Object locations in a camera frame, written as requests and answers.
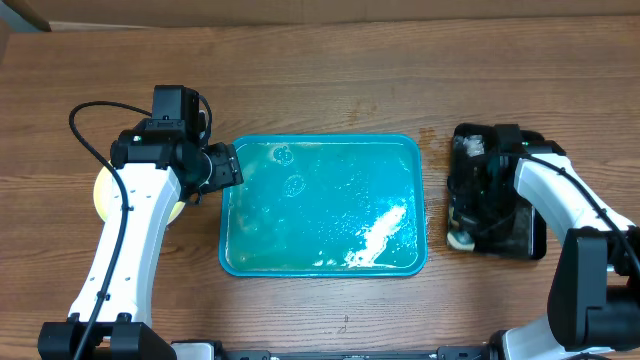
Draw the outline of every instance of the wooden tabletop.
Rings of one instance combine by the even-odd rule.
[[[448,146],[461,122],[519,123],[556,140],[614,209],[640,221],[640,18],[434,21],[12,35],[0,68],[0,357],[37,357],[63,321],[102,221],[100,169],[68,129],[78,103],[150,108],[156,84],[214,107],[214,141],[246,134],[404,133],[422,149],[429,261],[396,279],[241,279],[218,262],[220,195],[164,238],[154,330],[229,349],[416,350],[479,344],[545,312],[558,261],[445,246]],[[83,111],[104,154],[139,120]],[[634,358],[633,352],[616,358]]]

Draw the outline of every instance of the yellow bowl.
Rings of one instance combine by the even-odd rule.
[[[93,185],[93,204],[96,207],[96,211],[102,221],[107,221],[107,214],[109,214],[109,205],[111,204],[111,190],[112,190],[112,181],[113,176],[106,167],[102,167],[100,173],[98,173],[98,177],[96,178],[96,183]],[[175,220],[178,215],[184,209],[184,202],[179,201],[171,210],[171,215],[169,215],[170,224],[173,220]]]

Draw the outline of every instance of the black cable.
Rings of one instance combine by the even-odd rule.
[[[211,112],[211,107],[209,107],[209,102],[204,96],[198,94],[198,98],[204,104],[204,107],[207,108],[207,116],[209,117],[209,123],[207,124],[207,128],[204,131],[204,136],[200,140],[200,147],[205,147],[209,143],[209,138],[211,137],[211,125],[213,124],[213,113]]]
[[[76,113],[89,106],[115,106],[115,107],[131,110],[131,111],[139,112],[140,114],[144,114],[146,116],[151,117],[151,113],[148,111],[138,109],[136,107],[129,106],[126,104],[121,104],[121,103],[111,102],[111,101],[91,101],[91,102],[83,103],[76,106],[73,110],[71,110],[71,113],[69,114],[69,127],[71,128],[71,132],[73,132],[73,135],[76,136],[76,139],[80,141],[82,146],[84,146],[87,150],[89,150],[89,152],[96,159],[98,159],[98,161],[100,161],[100,163],[104,167],[106,167],[107,170],[109,170],[109,172],[115,179],[116,183],[118,184],[118,188],[120,189],[120,194],[122,196],[122,220],[120,220],[120,230],[118,230],[118,238],[116,239],[116,244],[113,249],[113,254],[111,255],[111,261],[109,262],[109,267],[107,267],[107,272],[104,276],[104,281],[102,282],[102,288],[100,288],[100,291],[96,295],[96,305],[93,307],[93,311],[91,312],[91,317],[87,322],[87,327],[85,328],[84,333],[82,334],[82,338],[80,339],[80,343],[78,344],[76,353],[73,356],[74,360],[82,359],[82,353],[84,351],[84,348],[87,345],[87,341],[89,340],[89,335],[91,334],[91,328],[93,328],[93,326],[95,325],[96,320],[98,319],[98,314],[100,313],[100,309],[102,308],[102,303],[104,302],[107,296],[107,291],[109,290],[109,284],[111,283],[111,278],[113,277],[113,271],[115,270],[116,263],[118,261],[118,256],[120,255],[120,249],[122,248],[124,233],[127,228],[127,219],[129,216],[129,198],[127,197],[127,189],[124,186],[124,182],[122,181],[122,178],[120,178],[120,175],[118,175],[118,173],[113,168],[113,166],[109,164],[107,159],[105,159],[102,155],[100,155],[100,153],[96,149],[94,149],[93,146],[91,146],[87,142],[87,140],[85,140],[82,137],[82,135],[80,135],[80,132],[76,128],[76,124],[75,124]]]
[[[629,244],[629,241],[627,240],[626,235],[618,228],[618,226],[616,226],[616,224],[611,220],[611,218],[609,218],[609,216],[607,215],[607,212],[600,207],[598,202],[591,196],[589,191],[587,191],[587,189],[582,185],[582,183],[580,183],[580,181],[578,181],[578,179],[576,179],[573,176],[567,174],[567,172],[566,172],[566,170],[564,168],[557,167],[557,166],[555,166],[555,165],[553,165],[553,164],[551,164],[551,163],[549,163],[547,161],[544,161],[544,160],[541,160],[539,158],[533,157],[530,154],[526,154],[526,155],[522,155],[522,154],[500,154],[500,155],[518,157],[518,158],[521,158],[521,159],[526,159],[526,160],[533,161],[535,163],[544,165],[544,166],[550,168],[551,170],[556,171],[558,174],[564,176],[567,180],[569,180],[569,182],[571,182],[573,184],[573,186],[575,186],[576,189],[578,189],[578,191],[580,191],[580,193],[585,198],[585,200],[587,200],[589,205],[591,205],[591,207],[596,212],[598,217],[600,217],[605,222],[605,224],[607,224],[607,226],[611,229],[611,231],[613,231],[613,233],[615,234],[615,236],[616,236],[616,238],[618,240],[618,244],[622,244],[622,246],[624,247],[624,250],[629,255],[629,259],[631,260],[631,265],[633,267],[633,270],[635,271],[637,279],[640,280],[640,261],[638,261],[638,256],[636,255],[635,251],[633,250],[633,247],[631,246],[631,244]],[[613,258],[615,258],[615,255],[617,253],[616,248],[617,248],[617,245],[616,245],[616,247],[614,247],[614,251],[613,251],[613,254],[612,254]]]

